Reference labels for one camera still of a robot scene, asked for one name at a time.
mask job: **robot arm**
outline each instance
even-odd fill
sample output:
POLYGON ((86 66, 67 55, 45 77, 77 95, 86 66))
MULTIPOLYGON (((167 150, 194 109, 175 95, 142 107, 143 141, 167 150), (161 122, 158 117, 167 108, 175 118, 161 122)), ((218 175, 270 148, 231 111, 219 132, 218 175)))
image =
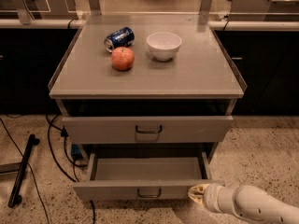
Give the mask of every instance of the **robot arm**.
POLYGON ((204 184, 190 188, 188 194, 213 213, 230 214, 251 224, 299 223, 299 208, 253 186, 230 189, 219 184, 204 184))

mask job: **black metal stand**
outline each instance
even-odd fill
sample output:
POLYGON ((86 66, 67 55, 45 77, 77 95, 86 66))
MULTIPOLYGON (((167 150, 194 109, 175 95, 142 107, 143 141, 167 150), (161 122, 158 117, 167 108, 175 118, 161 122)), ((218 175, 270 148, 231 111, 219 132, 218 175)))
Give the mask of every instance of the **black metal stand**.
POLYGON ((28 164, 28 161, 30 158, 32 147, 33 147, 33 145, 38 145, 38 144, 39 144, 39 139, 37 139, 34 134, 30 134, 25 152, 24 152, 22 160, 21 160, 21 165, 20 165, 18 175, 16 177, 15 185, 14 185, 13 190, 10 195, 10 199, 9 199, 9 203, 8 203, 8 207, 10 207, 10 208, 14 207, 16 204, 21 203, 21 195, 19 194, 20 189, 21 189, 21 183, 25 176, 25 172, 26 172, 27 164, 28 164))

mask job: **speckled floor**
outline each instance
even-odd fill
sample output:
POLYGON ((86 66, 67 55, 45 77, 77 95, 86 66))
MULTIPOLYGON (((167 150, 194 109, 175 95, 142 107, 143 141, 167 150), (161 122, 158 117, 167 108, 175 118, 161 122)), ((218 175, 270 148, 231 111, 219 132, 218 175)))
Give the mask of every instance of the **speckled floor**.
MULTIPOLYGON (((12 119, 1 115, 11 136, 22 151, 30 133, 40 139, 30 163, 46 206, 50 223, 93 223, 90 203, 81 201, 68 180, 56 167, 47 141, 48 123, 44 116, 12 119)), ((61 117, 55 124, 62 126, 61 117)), ((64 154, 64 139, 51 129, 50 140, 58 162, 74 177, 64 154)), ((21 155, 0 125, 0 164, 21 160, 21 155)), ((235 117, 232 128, 210 163, 213 179, 227 187, 255 185, 279 200, 299 206, 299 118, 235 117)), ((76 169, 79 179, 84 170, 76 169)), ((21 187, 23 201, 7 207, 14 176, 0 180, 0 223, 47 223, 29 169, 21 187)), ((211 214, 189 200, 94 202, 96 223, 236 224, 233 217, 211 214)))

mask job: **can lid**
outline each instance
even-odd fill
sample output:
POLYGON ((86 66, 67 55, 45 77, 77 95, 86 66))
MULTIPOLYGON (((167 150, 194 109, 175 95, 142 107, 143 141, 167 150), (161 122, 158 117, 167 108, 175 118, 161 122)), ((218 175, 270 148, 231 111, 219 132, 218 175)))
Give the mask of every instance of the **can lid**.
POLYGON ((109 52, 112 52, 112 50, 114 49, 112 41, 108 38, 106 38, 104 40, 104 46, 105 46, 106 50, 109 52))

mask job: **closed drawer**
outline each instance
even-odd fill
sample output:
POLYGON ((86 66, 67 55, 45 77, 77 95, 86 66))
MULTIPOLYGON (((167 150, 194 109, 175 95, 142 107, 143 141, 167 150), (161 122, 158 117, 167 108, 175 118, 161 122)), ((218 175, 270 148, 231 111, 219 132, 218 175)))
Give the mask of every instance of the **closed drawer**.
POLYGON ((73 143, 220 142, 233 121, 211 117, 87 117, 64 118, 73 143))
POLYGON ((87 180, 74 189, 85 201, 186 199, 191 186, 213 182, 205 153, 201 159, 99 159, 92 153, 87 180))

